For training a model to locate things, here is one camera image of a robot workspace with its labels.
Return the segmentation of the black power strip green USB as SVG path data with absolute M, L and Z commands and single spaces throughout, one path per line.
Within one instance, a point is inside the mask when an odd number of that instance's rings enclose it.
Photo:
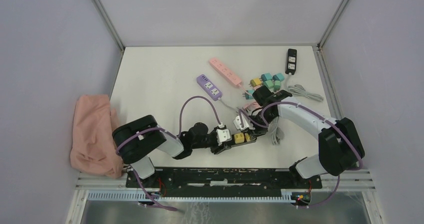
M 288 49 L 286 57 L 285 73 L 288 75 L 294 75 L 297 70 L 297 50 Z

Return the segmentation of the teal USB charger plug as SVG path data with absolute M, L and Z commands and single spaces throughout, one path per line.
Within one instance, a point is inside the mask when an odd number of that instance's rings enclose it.
M 263 82 L 265 82 L 265 81 L 268 81 L 268 80 L 272 80 L 273 76 L 270 73 L 264 73 L 264 74 L 261 74 L 260 79 Z
M 282 81 L 285 80 L 285 76 L 282 73 L 277 73 L 277 74 L 274 74 L 273 75 L 272 79 L 274 81 L 280 81 L 280 82 L 282 82 Z

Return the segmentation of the green cube plug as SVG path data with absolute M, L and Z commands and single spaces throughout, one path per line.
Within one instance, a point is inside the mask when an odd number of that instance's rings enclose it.
M 281 81 L 275 80 L 273 83 L 273 91 L 278 92 L 281 89 Z
M 266 86 L 268 89 L 273 89 L 274 88 L 274 83 L 273 83 L 272 80 L 263 81 L 263 85 Z

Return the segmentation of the pink power strip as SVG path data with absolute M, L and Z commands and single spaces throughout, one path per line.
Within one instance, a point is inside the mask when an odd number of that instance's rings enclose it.
M 229 83 L 235 87 L 242 85 L 241 78 L 218 58 L 209 59 L 209 64 Z

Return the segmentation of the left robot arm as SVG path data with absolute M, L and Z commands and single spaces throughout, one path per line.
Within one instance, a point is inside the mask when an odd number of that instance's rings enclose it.
M 117 145 L 117 155 L 132 168 L 145 187 L 154 186 L 158 179 L 153 162 L 148 157 L 152 151 L 158 149 L 179 160 L 190 156 L 194 149 L 219 151 L 232 140 L 230 130 L 225 125 L 209 131 L 201 122 L 188 131 L 173 135 L 161 128 L 152 115 L 118 127 L 112 132 L 112 137 Z

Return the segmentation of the teal cube plug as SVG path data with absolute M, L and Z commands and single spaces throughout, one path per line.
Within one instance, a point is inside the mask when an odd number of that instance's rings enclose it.
M 254 93 L 254 90 L 247 90 L 243 93 L 243 96 L 246 100 L 252 100 L 254 99 L 253 93 Z

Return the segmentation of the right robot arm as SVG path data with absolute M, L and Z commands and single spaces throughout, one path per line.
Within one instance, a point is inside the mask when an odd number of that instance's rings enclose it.
M 274 119 L 280 117 L 301 127 L 318 142 L 316 155 L 303 158 L 289 168 L 288 179 L 293 187 L 303 187 L 316 175 L 338 176 L 346 170 L 363 167 L 365 151 L 350 119 L 326 118 L 285 90 L 273 93 L 261 86 L 252 96 L 261 106 L 259 114 L 248 117 L 254 130 L 266 130 Z

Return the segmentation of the yellow cube plug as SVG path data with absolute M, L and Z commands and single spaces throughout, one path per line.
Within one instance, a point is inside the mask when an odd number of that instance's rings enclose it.
M 249 83 L 250 83 L 249 84 L 250 86 L 256 87 L 262 84 L 262 80 L 260 78 L 254 78 L 254 79 L 251 79 Z

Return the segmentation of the yellow charger plug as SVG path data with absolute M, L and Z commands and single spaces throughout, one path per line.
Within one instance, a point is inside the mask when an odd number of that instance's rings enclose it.
M 244 135 L 245 135 L 245 136 L 244 136 L 244 137 L 245 137 L 245 141 L 246 141 L 246 142 L 250 142 L 250 141 L 251 141 L 251 137 L 250 137 L 250 135 L 249 135 L 248 133 L 245 133 Z
M 235 144 L 244 143 L 245 141 L 245 136 L 243 133 L 236 133 L 233 137 L 234 137 Z

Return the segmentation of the small black power strip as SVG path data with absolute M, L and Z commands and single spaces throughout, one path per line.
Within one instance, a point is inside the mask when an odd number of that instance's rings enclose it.
M 224 142 L 227 149 L 251 144 L 256 142 L 256 138 L 252 138 L 248 133 L 236 133 L 231 136 L 231 140 Z

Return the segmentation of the purple power strip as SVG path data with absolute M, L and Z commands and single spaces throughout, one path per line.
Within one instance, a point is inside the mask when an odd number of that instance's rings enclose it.
M 196 82 L 214 101 L 222 98 L 221 90 L 206 75 L 199 75 Z

